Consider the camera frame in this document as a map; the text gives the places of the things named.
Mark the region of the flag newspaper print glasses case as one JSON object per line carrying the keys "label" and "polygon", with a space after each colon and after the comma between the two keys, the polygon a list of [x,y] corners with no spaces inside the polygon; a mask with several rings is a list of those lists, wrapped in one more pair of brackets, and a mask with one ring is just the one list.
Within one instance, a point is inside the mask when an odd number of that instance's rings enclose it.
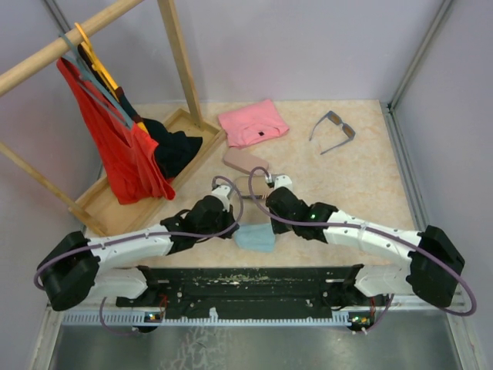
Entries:
{"label": "flag newspaper print glasses case", "polygon": [[240,191],[240,196],[243,200],[252,200],[250,191],[253,191],[253,196],[257,200],[265,200],[274,191],[267,186],[266,175],[254,175],[252,179],[249,176],[241,176],[234,180],[234,184]]}

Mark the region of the pink glasses case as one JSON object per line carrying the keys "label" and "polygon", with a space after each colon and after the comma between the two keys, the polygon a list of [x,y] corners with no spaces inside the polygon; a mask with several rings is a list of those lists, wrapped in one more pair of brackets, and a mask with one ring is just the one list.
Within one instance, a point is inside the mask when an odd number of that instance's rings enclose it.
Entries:
{"label": "pink glasses case", "polygon": [[229,148],[223,156],[223,163],[241,173],[248,175],[254,168],[269,169],[269,163],[245,150]]}

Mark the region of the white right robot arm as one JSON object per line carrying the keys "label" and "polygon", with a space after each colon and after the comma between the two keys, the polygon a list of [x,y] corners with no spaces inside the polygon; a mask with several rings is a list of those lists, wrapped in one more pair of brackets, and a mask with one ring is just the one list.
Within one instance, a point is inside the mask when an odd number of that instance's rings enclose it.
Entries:
{"label": "white right robot arm", "polygon": [[358,265],[344,285],[355,305],[379,294],[414,294],[437,308],[449,308],[465,261],[439,227],[398,230],[367,223],[335,206],[307,205],[286,187],[266,201],[275,234],[292,231],[304,240],[357,248],[387,261],[385,266]]}

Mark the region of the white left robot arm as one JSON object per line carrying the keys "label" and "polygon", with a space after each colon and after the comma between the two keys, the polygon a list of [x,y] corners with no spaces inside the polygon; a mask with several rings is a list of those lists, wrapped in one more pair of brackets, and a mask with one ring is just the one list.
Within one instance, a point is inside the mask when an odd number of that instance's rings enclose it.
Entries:
{"label": "white left robot arm", "polygon": [[191,210],[145,230],[97,238],[72,232],[39,264],[35,286],[55,311],[103,298],[136,299],[150,306],[159,300],[160,287],[136,262],[187,251],[213,237],[228,239],[237,228],[230,201],[208,195]]}

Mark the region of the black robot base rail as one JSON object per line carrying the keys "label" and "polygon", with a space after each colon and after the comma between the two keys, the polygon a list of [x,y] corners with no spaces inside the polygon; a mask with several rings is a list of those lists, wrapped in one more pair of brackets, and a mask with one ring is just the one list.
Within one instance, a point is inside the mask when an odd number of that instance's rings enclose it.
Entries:
{"label": "black robot base rail", "polygon": [[354,286],[359,267],[142,269],[149,287],[118,308],[144,309],[147,323],[183,325],[334,325],[366,331],[390,302]]}

